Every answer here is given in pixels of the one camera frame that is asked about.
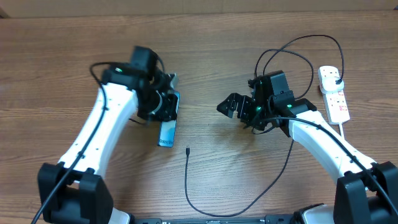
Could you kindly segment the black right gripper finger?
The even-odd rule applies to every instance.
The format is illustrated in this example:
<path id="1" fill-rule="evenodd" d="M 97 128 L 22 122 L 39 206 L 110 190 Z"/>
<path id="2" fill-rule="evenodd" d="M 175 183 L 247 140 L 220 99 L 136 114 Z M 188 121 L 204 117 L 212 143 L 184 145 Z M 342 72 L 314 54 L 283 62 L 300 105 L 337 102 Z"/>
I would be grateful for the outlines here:
<path id="1" fill-rule="evenodd" d="M 223 115 L 232 118 L 234 112 L 236 111 L 237 105 L 238 103 L 236 102 L 236 100 L 226 99 L 222 101 L 216 109 Z"/>
<path id="2" fill-rule="evenodd" d="M 236 101 L 238 100 L 238 94 L 237 93 L 231 93 L 228 97 L 227 97 L 227 101 Z"/>

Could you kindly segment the blue screen Galaxy smartphone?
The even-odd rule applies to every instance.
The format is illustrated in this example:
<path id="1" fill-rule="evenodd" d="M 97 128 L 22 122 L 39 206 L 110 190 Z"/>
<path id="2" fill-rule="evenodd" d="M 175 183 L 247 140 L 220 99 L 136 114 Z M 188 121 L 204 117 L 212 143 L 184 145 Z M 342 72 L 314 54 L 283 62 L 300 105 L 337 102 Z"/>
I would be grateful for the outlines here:
<path id="1" fill-rule="evenodd" d="M 160 123 L 158 146 L 173 147 L 176 125 L 177 120 Z"/>

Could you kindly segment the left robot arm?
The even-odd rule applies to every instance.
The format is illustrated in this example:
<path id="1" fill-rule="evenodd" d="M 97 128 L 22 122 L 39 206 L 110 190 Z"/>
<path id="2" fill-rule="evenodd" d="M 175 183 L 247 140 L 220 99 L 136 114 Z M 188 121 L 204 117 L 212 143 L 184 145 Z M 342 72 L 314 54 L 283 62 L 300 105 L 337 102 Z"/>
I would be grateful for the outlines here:
<path id="1" fill-rule="evenodd" d="M 56 164 L 45 163 L 37 181 L 41 206 L 36 223 L 134 223 L 118 210 L 104 182 L 115 145 L 133 115 L 160 124 L 158 146 L 172 147 L 180 94 L 176 73 L 150 48 L 136 46 L 129 62 L 103 62 L 93 109 L 79 135 Z"/>

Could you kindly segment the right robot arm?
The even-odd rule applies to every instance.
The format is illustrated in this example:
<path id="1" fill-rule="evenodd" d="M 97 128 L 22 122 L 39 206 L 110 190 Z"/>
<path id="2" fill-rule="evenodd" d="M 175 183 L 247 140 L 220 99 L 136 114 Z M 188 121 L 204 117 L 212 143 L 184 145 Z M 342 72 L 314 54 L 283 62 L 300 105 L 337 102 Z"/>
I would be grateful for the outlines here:
<path id="1" fill-rule="evenodd" d="M 283 71 L 248 81 L 250 96 L 230 94 L 217 110 L 259 131 L 268 124 L 300 143 L 336 185 L 333 205 L 311 205 L 287 223 L 397 223 L 397 167 L 377 163 L 343 139 L 305 98 L 296 99 Z"/>

